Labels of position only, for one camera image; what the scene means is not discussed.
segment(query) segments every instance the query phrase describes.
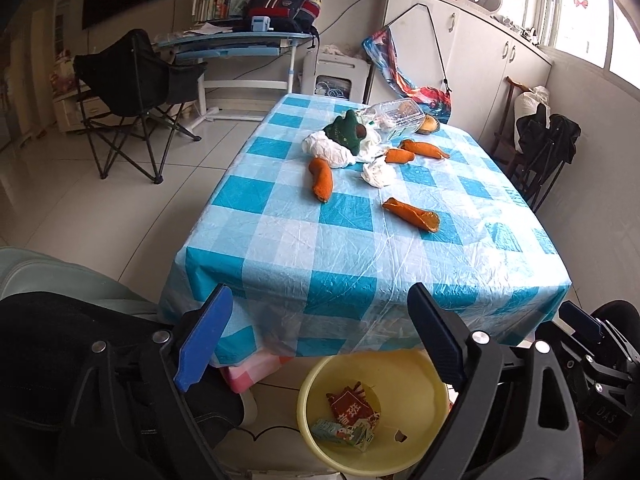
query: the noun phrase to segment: stack of books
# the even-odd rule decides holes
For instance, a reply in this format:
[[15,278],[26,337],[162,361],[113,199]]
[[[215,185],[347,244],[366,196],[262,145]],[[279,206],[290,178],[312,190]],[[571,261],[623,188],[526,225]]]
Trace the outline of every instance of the stack of books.
[[191,20],[203,23],[242,16],[248,0],[191,0]]

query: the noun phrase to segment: clear plastic container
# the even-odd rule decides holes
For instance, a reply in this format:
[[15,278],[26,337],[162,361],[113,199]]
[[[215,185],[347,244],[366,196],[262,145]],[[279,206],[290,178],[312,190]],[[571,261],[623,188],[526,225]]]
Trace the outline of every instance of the clear plastic container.
[[370,106],[359,115],[363,124],[372,123],[383,141],[415,133],[424,122],[424,112],[409,98]]

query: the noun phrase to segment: backpack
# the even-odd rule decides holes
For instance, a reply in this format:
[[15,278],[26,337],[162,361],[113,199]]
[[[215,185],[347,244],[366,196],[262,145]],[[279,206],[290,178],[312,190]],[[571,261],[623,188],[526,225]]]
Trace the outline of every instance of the backpack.
[[320,14],[320,0],[250,0],[246,16],[269,16],[277,32],[308,32],[317,37],[313,26]]

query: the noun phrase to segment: hole in bucket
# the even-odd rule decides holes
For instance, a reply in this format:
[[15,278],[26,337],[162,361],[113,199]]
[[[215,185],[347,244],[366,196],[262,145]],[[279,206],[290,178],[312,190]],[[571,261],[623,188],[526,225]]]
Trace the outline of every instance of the hole in bucket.
[[404,442],[407,436],[400,430],[396,431],[396,442]]

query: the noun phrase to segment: plastic tablecloth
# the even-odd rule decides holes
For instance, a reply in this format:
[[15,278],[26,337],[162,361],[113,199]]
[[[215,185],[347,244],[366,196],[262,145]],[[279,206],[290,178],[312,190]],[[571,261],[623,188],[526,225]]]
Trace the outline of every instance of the plastic tablecloth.
[[[416,156],[394,164],[397,181],[382,189],[362,179],[361,164],[333,170],[331,199],[318,202],[300,143],[362,106],[284,96],[176,254],[161,319],[177,322],[199,308],[217,283],[234,294],[212,364],[237,365],[257,351],[319,356],[419,347],[406,308],[417,282],[472,330],[507,344],[558,309],[571,281],[556,249],[508,179],[460,129],[410,136],[439,146],[448,160]],[[422,232],[383,210],[389,197],[436,211],[440,230]]]

